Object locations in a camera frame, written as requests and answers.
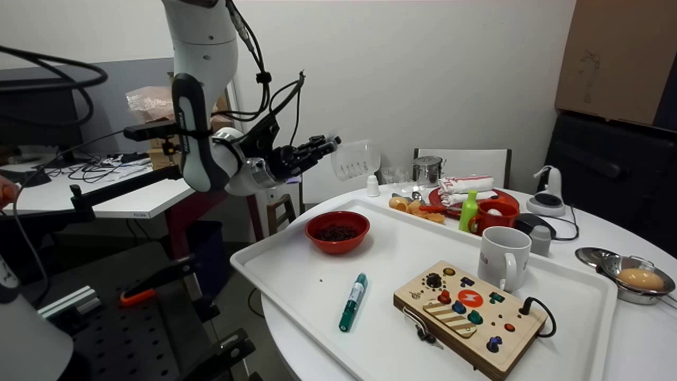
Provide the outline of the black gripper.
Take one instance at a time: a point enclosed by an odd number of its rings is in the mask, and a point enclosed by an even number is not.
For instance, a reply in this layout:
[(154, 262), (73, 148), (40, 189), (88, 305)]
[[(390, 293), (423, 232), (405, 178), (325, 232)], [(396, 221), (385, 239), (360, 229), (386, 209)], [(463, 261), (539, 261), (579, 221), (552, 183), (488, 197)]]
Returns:
[(317, 165), (325, 154), (341, 144), (338, 135), (310, 135), (299, 146), (278, 146), (267, 157), (275, 181), (288, 181)]

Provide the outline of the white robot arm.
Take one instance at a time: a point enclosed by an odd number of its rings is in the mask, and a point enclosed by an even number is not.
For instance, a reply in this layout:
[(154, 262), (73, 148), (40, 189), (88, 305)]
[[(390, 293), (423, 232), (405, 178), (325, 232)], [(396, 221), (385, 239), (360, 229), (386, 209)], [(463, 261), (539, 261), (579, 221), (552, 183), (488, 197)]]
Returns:
[[(305, 75), (297, 75), (294, 91), (273, 107), (271, 75), (257, 39), (232, 0), (162, 0), (162, 7), (174, 45), (172, 104), (182, 178), (189, 189), (252, 195), (299, 177), (338, 148), (338, 135), (312, 135), (302, 146), (273, 146), (278, 131), (275, 117), (299, 91)], [(209, 127), (215, 100), (237, 71), (237, 42), (252, 54), (257, 67), (255, 84), (261, 87), (253, 112), (227, 110), (228, 120), (257, 120), (247, 134)]]

